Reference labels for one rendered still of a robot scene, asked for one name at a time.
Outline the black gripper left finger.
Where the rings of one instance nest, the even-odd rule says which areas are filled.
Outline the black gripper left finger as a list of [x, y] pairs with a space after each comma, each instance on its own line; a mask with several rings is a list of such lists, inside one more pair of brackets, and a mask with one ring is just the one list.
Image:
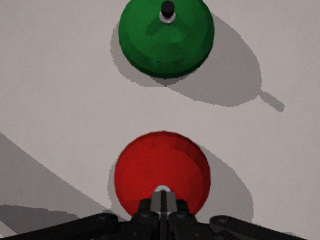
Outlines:
[[0, 240], [163, 240], [163, 224], [164, 192], [153, 191], [152, 200], [142, 199], [130, 221], [99, 213]]

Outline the green dome bell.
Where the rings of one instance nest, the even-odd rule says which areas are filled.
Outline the green dome bell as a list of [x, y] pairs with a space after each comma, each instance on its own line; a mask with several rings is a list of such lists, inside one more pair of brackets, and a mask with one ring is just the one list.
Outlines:
[[129, 63], [155, 78], [190, 74], [208, 58], [214, 22], [202, 0], [130, 0], [119, 22], [119, 44]]

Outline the red dome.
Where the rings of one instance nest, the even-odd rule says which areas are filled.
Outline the red dome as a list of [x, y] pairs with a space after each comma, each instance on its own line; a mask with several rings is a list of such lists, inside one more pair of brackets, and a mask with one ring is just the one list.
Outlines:
[[175, 192], [194, 214], [205, 204], [211, 186], [206, 156], [192, 140], [174, 132], [139, 136], [120, 154], [115, 166], [115, 192], [121, 206], [133, 216], [152, 191]]

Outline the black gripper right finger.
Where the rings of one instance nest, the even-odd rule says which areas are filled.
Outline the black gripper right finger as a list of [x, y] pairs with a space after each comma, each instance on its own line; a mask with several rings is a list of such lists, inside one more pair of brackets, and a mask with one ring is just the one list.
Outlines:
[[194, 214], [189, 213], [186, 201], [176, 199], [175, 192], [164, 192], [163, 240], [307, 239], [271, 230], [226, 215], [211, 217], [209, 224], [200, 223]]

